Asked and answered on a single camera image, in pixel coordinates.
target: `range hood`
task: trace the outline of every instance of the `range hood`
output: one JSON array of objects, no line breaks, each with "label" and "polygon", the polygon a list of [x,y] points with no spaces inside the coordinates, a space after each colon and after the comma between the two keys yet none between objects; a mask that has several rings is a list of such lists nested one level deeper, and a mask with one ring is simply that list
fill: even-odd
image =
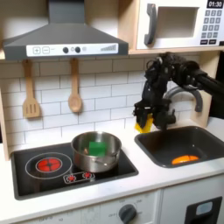
[{"label": "range hood", "polygon": [[84,0],[48,0],[49,24],[6,39],[7,60],[128,54],[128,43],[85,24]]}]

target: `green sponge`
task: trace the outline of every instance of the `green sponge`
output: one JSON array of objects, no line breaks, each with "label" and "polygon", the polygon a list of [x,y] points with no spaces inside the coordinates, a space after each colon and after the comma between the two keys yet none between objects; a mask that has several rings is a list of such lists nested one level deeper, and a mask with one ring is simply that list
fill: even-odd
[{"label": "green sponge", "polygon": [[88,155],[93,157],[104,157],[106,155],[106,143],[90,142],[88,146]]}]

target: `black cooktop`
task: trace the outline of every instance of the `black cooktop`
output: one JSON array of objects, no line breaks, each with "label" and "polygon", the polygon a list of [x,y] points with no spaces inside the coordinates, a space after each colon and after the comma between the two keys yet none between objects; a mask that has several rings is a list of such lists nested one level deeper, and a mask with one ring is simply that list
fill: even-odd
[{"label": "black cooktop", "polygon": [[15,151],[11,155],[11,166],[17,200],[59,193],[138,174],[122,150],[118,166],[113,170],[102,173],[81,171],[73,164],[73,149],[70,143]]}]

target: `wooden spatula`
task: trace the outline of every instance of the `wooden spatula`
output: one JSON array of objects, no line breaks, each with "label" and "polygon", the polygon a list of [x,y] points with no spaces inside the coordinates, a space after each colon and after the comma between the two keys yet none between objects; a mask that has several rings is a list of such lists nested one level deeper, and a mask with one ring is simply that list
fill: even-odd
[{"label": "wooden spatula", "polygon": [[24,60],[23,66],[26,82],[26,100],[23,105],[24,117],[38,117],[40,115],[39,104],[33,97],[32,90],[32,62],[28,59]]},{"label": "wooden spatula", "polygon": [[72,67],[72,93],[68,99],[69,108],[73,112],[79,112],[81,110],[81,97],[79,96],[79,61],[77,59],[71,59]]}]

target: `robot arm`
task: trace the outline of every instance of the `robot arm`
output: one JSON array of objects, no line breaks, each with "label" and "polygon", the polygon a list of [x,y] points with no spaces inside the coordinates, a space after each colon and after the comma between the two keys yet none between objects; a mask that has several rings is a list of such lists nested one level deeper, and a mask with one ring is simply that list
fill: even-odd
[{"label": "robot arm", "polygon": [[204,90],[214,99],[224,101],[224,85],[200,70],[198,63],[187,61],[174,53],[160,55],[147,65],[142,100],[135,104],[134,116],[143,128],[148,114],[161,130],[176,122],[175,111],[169,114],[171,101],[164,98],[168,81],[174,81],[186,91]]}]

